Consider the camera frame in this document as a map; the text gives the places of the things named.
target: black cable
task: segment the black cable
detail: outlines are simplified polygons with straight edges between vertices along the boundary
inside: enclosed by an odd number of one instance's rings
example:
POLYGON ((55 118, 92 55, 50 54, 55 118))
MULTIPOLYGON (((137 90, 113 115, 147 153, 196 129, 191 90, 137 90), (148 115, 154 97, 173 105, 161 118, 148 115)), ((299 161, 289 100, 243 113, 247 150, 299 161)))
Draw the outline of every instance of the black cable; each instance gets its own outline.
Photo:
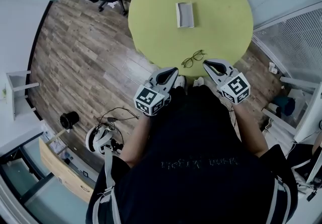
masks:
POLYGON ((315 133, 318 133, 318 132, 320 132, 321 130, 318 130, 318 131, 316 131, 316 132, 314 132, 314 133, 312 133, 312 134, 310 134, 310 135, 308 135, 306 138, 304 138, 301 142, 293 142, 293 144, 294 144, 294 147, 292 147, 291 148, 291 150, 287 153, 287 155, 285 155, 285 157, 287 157, 289 154, 290 154, 290 152, 291 151, 293 151, 293 149, 295 148, 295 146, 297 145, 297 144, 300 144, 300 143, 302 143, 305 139, 307 139, 307 138, 309 138, 311 135, 314 135, 315 133))
POLYGON ((97 125, 96 129, 98 130, 102 125, 106 125, 106 126, 108 126, 109 128, 111 128, 111 130, 112 130, 112 131, 117 130, 117 131, 120 133, 120 135, 121 135, 121 137, 122 137, 122 143, 124 144, 123 134, 122 134, 121 130, 120 130, 118 127, 116 127, 116 125, 115 125, 115 123, 114 123, 114 122, 115 122, 115 121, 125 121, 125 120, 129 120, 129 119, 133 119, 133 118, 139 119, 139 117, 138 117, 138 116, 136 116, 136 115, 135 115, 132 111, 130 111, 129 109, 126 109, 126 108, 123 108, 123 107, 116 107, 116 108, 111 109, 111 110, 109 110, 108 112, 106 112, 103 116, 101 116, 101 117, 97 117, 97 118, 96 118, 96 119, 97 119, 97 121, 98 121, 98 125, 97 125), (110 112, 112 112, 112 111, 114 111, 114 110, 116 110, 116 109, 123 109, 123 110, 127 111, 128 113, 130 113, 133 117, 130 117, 130 118, 124 118, 124 119, 117 119, 117 118, 115 118, 115 117, 105 117, 108 113, 110 113, 110 112))

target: black cylindrical object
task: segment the black cylindrical object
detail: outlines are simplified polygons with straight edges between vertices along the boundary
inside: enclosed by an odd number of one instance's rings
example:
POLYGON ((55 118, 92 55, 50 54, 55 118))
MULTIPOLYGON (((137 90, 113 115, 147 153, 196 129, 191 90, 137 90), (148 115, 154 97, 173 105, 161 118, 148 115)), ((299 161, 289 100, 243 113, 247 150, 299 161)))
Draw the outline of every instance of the black cylindrical object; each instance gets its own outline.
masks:
POLYGON ((60 124, 67 130, 72 129, 77 122, 79 122, 79 115, 75 111, 60 116, 60 124))
POLYGON ((295 109, 295 100, 285 96, 277 96, 273 100, 274 104, 281 107, 281 112, 285 116, 290 116, 295 109))

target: glass panel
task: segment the glass panel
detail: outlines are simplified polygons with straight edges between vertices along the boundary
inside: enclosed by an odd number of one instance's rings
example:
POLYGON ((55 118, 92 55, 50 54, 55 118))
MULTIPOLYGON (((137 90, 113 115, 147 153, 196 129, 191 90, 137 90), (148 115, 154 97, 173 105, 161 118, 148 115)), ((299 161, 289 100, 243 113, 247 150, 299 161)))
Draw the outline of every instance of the glass panel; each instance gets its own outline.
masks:
POLYGON ((53 177, 25 206, 45 224, 85 224, 88 204, 53 177))
POLYGON ((292 78, 314 83, 322 81, 322 9, 287 19, 254 34, 292 78))
MULTIPOLYGON (((48 141, 43 135, 41 135, 39 139, 43 139, 44 142, 48 141)), ((50 171, 46 168, 46 166, 41 161, 38 139, 32 140, 31 142, 24 145, 23 148, 25 149, 26 153, 33 161, 33 163, 41 171, 41 173, 47 176, 50 173, 50 171)))
POLYGON ((26 193, 38 182, 38 179, 29 172, 27 165, 22 159, 8 162, 2 165, 2 168, 20 195, 26 193))

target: yellow-green table top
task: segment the yellow-green table top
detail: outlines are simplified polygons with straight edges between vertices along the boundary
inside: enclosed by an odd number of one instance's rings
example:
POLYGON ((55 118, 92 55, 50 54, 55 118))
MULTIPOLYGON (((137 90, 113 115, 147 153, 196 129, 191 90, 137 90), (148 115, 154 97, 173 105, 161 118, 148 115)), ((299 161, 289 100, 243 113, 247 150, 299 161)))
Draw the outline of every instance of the yellow-green table top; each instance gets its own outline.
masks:
POLYGON ((235 64, 246 52, 253 33, 247 0, 132 0, 129 28, 135 47, 159 67, 176 66, 185 76, 207 75, 202 61, 191 68, 181 63, 202 49, 208 58, 235 64), (178 28, 176 3, 192 2, 194 28, 178 28))

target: wooden floor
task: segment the wooden floor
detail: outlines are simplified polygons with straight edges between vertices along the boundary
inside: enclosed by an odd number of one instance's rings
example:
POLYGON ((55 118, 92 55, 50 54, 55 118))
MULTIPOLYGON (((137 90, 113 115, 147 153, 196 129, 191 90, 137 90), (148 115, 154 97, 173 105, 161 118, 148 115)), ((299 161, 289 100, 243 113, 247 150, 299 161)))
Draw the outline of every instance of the wooden floor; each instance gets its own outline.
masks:
MULTIPOLYGON (((127 18, 120 14, 120 7, 106 7, 101 13, 97 7, 87 0, 54 2, 42 27, 31 67, 30 81, 39 82, 40 87, 31 89, 29 97, 56 132, 61 130, 62 113, 79 114, 79 123, 62 140, 99 171, 103 159, 86 150, 86 133, 98 123, 97 117, 112 108, 125 107, 138 113, 133 96, 157 66, 136 52, 127 18)), ((281 88, 278 77, 268 72, 268 62, 251 45, 235 65, 252 86, 252 94, 245 104, 258 124, 264 121, 261 109, 281 88)), ((206 79, 206 84, 215 92, 210 79, 206 79)), ((111 116, 129 115, 118 110, 111 116)), ((136 121, 116 124, 125 141, 136 121)))

